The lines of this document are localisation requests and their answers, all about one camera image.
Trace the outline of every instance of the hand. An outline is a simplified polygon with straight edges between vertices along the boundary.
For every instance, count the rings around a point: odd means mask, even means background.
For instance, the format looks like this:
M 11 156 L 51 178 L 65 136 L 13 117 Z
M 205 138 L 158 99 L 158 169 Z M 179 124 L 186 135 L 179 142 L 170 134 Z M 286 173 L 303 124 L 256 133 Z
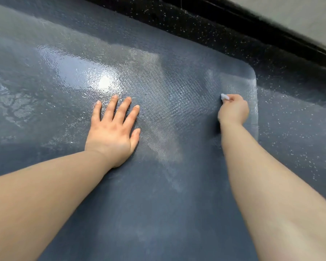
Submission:
M 132 99 L 127 97 L 114 116 L 117 101 L 118 96 L 112 96 L 102 120 L 100 120 L 101 101 L 97 101 L 91 118 L 91 129 L 84 148 L 85 151 L 96 151 L 104 154 L 112 167 L 121 166 L 130 157 L 139 142 L 140 135 L 140 128 L 137 128 L 129 137 L 139 113 L 139 105 L 134 106 L 124 121 Z
M 227 94 L 230 100 L 223 100 L 217 115 L 221 127 L 227 124 L 242 125 L 249 114 L 248 102 L 239 94 Z

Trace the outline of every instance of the bare arm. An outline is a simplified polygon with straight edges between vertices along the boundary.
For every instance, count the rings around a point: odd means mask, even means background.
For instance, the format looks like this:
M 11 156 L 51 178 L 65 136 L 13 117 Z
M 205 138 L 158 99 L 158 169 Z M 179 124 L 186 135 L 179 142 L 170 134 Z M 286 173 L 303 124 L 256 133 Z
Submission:
M 219 112 L 231 188 L 261 260 L 326 260 L 326 200 L 242 126 L 248 104 L 228 95 Z
M 100 121 L 101 102 L 91 120 L 85 151 L 0 176 L 0 260 L 36 260 L 82 200 L 113 167 L 133 153 L 139 113 L 127 98 L 114 116 L 113 96 Z

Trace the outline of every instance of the blue-gray panel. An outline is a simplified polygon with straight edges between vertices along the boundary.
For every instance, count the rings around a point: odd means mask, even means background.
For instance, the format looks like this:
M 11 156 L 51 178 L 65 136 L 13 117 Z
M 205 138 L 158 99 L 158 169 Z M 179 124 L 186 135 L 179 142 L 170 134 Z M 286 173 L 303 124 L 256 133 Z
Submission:
M 114 93 L 141 106 L 139 146 L 41 260 L 255 259 L 217 130 L 220 93 L 240 93 L 257 137 L 253 69 L 83 0 L 0 0 L 0 175 L 81 151 Z

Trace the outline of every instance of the white object in hand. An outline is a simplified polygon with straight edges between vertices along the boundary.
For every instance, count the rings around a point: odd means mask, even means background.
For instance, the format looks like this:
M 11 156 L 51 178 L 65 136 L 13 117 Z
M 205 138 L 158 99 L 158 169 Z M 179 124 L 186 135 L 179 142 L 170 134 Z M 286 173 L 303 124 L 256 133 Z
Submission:
M 221 100 L 229 100 L 229 97 L 227 96 L 227 94 L 221 93 Z

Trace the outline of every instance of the beige wall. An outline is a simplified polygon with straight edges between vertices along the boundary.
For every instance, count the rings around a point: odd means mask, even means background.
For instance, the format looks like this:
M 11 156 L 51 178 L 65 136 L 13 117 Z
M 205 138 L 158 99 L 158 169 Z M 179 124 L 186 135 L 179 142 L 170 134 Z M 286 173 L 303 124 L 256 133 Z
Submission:
M 326 48 L 326 0 L 230 0 Z

